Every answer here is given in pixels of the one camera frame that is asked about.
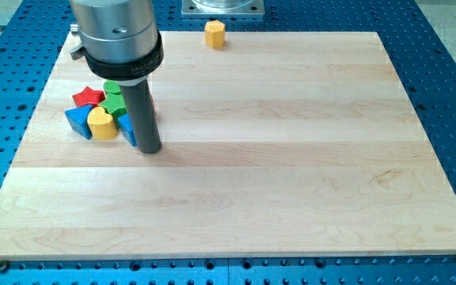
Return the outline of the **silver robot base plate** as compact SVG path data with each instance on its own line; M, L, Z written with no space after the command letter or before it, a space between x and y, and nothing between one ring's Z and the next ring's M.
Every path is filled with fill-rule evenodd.
M183 15L264 15L264 0L183 0Z

